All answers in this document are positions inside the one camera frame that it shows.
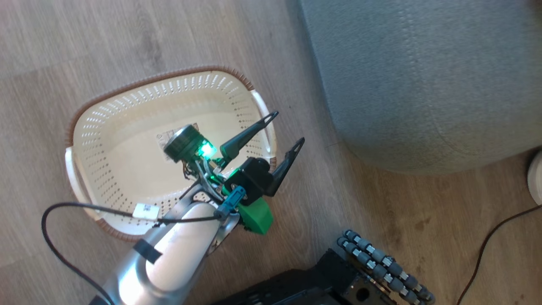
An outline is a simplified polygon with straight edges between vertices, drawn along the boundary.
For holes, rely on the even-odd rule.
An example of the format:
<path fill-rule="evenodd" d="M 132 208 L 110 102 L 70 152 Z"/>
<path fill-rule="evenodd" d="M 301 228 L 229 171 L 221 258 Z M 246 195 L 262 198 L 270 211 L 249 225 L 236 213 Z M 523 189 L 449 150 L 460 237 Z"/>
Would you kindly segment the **left gripper green mount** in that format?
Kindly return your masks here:
<path fill-rule="evenodd" d="M 302 149 L 305 138 L 298 139 L 286 151 L 283 162 L 271 174 L 270 164 L 263 158 L 247 158 L 227 178 L 220 173 L 238 155 L 242 147 L 277 117 L 278 111 L 264 116 L 247 129 L 223 143 L 220 158 L 213 158 L 215 147 L 192 125 L 177 131 L 166 143 L 164 153 L 173 162 L 182 162 L 186 177 L 193 176 L 217 203 L 213 216 L 224 222 L 238 214 L 246 230 L 266 234 L 273 216 L 263 195 L 274 197 Z"/>

